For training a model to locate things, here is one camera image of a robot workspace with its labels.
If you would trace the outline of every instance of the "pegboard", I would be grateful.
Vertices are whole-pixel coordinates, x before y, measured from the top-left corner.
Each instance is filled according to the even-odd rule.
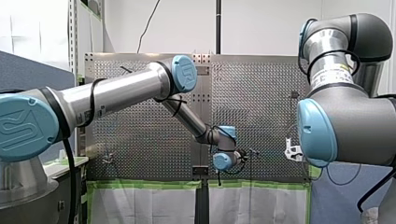
[[[284,155],[285,137],[296,122],[296,104],[305,92],[306,77],[296,58],[214,55],[211,76],[213,124],[235,126],[237,148],[259,152],[239,175],[222,174],[222,178],[303,181],[301,164]],[[300,97],[291,98],[292,91]],[[291,134],[297,140],[296,130]],[[210,176],[217,178],[210,167]]]
[[[172,56],[87,54],[86,74],[119,77]],[[191,180],[191,134],[154,100],[103,117],[86,134],[89,179]]]
[[[86,76],[118,77],[126,73],[122,67],[138,71],[149,62],[172,56],[87,54]],[[283,154],[286,131],[295,123],[298,102],[290,99],[291,91],[297,91],[299,99],[305,91],[306,77],[299,72],[296,57],[189,56],[198,71],[207,74],[183,99],[209,124],[235,126],[238,148],[260,152],[259,158],[252,160],[251,172],[247,163],[240,175],[222,177],[303,182],[301,164],[288,161]],[[192,158],[197,154],[193,153],[196,144],[191,134],[171,117],[161,104],[149,100],[97,120],[87,130],[87,151],[92,158],[88,178],[191,180],[191,161],[212,168],[213,153],[202,146],[207,160]],[[114,155],[113,161],[106,163],[109,153]],[[213,169],[209,176],[217,178]]]

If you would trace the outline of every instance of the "wall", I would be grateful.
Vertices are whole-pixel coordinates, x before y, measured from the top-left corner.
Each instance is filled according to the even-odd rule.
[[[105,1],[105,51],[136,52],[155,3]],[[223,1],[222,52],[294,55],[300,27],[307,18],[319,18],[320,7],[317,0]],[[215,0],[161,1],[140,52],[214,52],[215,13]],[[280,20],[280,13],[288,17]]]
[[[105,51],[136,52],[156,0],[105,1]],[[215,51],[215,0],[161,1],[143,39],[141,52]],[[351,13],[369,12],[382,18],[393,31],[393,0],[224,0],[222,6],[222,53],[296,55],[298,34],[309,18],[328,19]],[[380,93],[396,91],[392,58],[384,67]],[[332,176],[344,182],[356,166],[333,164]],[[326,175],[313,185],[311,223],[359,223],[356,202],[388,171],[363,166],[357,180],[336,187]],[[387,187],[364,205],[378,206]]]

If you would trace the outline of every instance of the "wire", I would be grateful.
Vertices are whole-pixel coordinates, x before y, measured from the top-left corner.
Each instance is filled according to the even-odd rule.
[[[393,167],[393,169],[384,176],[376,185],[374,185],[367,193],[361,197],[361,199],[358,201],[358,209],[363,212],[363,209],[361,208],[361,205],[368,199],[370,196],[372,196],[377,190],[379,190],[382,186],[384,186],[390,179],[392,179],[396,175],[396,167]]]
[[[160,4],[160,2],[161,2],[161,0],[158,0],[158,1],[157,1],[157,3],[155,4],[154,9],[153,9],[152,12],[151,12],[151,15],[150,15],[149,18],[148,18],[148,23],[147,23],[147,25],[146,25],[145,31],[143,32],[143,34],[140,36],[140,39],[139,39],[139,47],[137,48],[137,53],[140,52],[140,47],[142,46],[143,36],[146,34],[146,31],[148,30],[148,28],[149,28],[149,23],[151,22],[152,16],[154,16],[155,11],[157,10],[157,6],[158,6],[158,4]]]
[[[106,79],[105,78],[97,78],[96,80],[94,80],[92,82],[91,95],[90,95],[90,116],[85,123],[83,123],[81,126],[79,126],[79,128],[86,127],[92,123],[93,118],[95,117],[95,94],[94,94],[95,87],[100,81],[103,81],[103,80],[106,80]]]
[[[308,74],[305,72],[305,70],[303,69],[303,66],[301,65],[301,58],[303,56],[303,45],[304,45],[304,40],[305,40],[306,29],[308,28],[308,25],[314,21],[317,21],[317,19],[309,19],[308,21],[305,22],[303,31],[301,33],[301,42],[300,42],[299,49],[298,49],[298,58],[297,58],[298,67],[300,68],[300,71],[306,76],[308,76]]]
[[[241,166],[241,168],[239,168],[239,170],[237,170],[235,172],[230,172],[230,171],[223,171],[223,172],[227,175],[239,175],[242,171],[244,171],[245,164],[246,164],[244,161],[241,161],[241,163],[242,163],[242,166]]]
[[[331,54],[331,53],[338,53],[338,52],[349,54],[351,59],[356,62],[356,68],[355,68],[355,70],[353,70],[353,72],[351,74],[352,76],[354,76],[359,71],[359,68],[361,67],[361,59],[359,58],[359,56],[357,54],[355,54],[354,52],[347,50],[347,49],[333,49],[333,50],[329,50],[329,51],[320,53],[314,60],[312,60],[312,62],[309,64],[308,70],[307,70],[308,82],[310,82],[309,78],[311,76],[311,70],[312,70],[312,67],[314,66],[314,64],[319,59],[323,58],[324,56],[327,56],[328,54]]]
[[[329,177],[330,181],[332,181],[332,183],[334,183],[334,185],[336,185],[336,186],[345,186],[345,185],[348,185],[348,184],[352,183],[356,179],[356,177],[358,177],[359,173],[361,172],[361,164],[359,164],[359,169],[356,172],[356,174],[350,180],[348,180],[345,183],[337,183],[337,182],[335,182],[332,179],[332,176],[330,175],[330,171],[329,171],[329,166],[326,166],[326,172],[327,172],[327,176]]]
[[[379,95],[376,96],[375,98],[396,98],[396,94],[392,93],[392,94]]]
[[[76,167],[73,157],[73,150],[70,147],[68,139],[64,139],[64,150],[66,151],[67,160],[70,170],[70,210],[69,210],[69,224],[74,224],[76,213],[76,198],[77,198],[77,178]]]
[[[2,90],[0,91],[0,94],[4,94],[4,93],[19,93],[19,92],[23,92],[25,90],[20,90],[20,89],[9,89],[9,90]]]

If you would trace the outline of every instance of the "end effector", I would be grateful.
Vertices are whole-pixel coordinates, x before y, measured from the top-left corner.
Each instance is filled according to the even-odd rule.
[[[218,146],[218,153],[213,156],[216,169],[227,171],[243,161],[246,153],[236,150],[234,126],[208,127],[180,100],[180,96],[171,96],[163,101],[163,105],[192,133],[198,143]]]

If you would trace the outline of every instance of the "blue joint cap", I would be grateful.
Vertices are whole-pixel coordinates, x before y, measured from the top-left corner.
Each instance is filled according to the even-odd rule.
[[[33,97],[0,95],[0,161],[26,161],[56,140],[59,123],[49,105]]]
[[[219,132],[223,135],[230,135],[233,139],[236,139],[236,129],[234,126],[219,126]]]
[[[306,159],[314,166],[326,167],[337,158],[337,140],[323,108],[313,99],[297,105],[298,134]]]
[[[213,165],[220,171],[226,171],[233,167],[233,161],[227,154],[220,152],[213,156]]]
[[[197,84],[197,69],[192,59],[185,55],[173,58],[172,76],[178,92],[192,91]]]

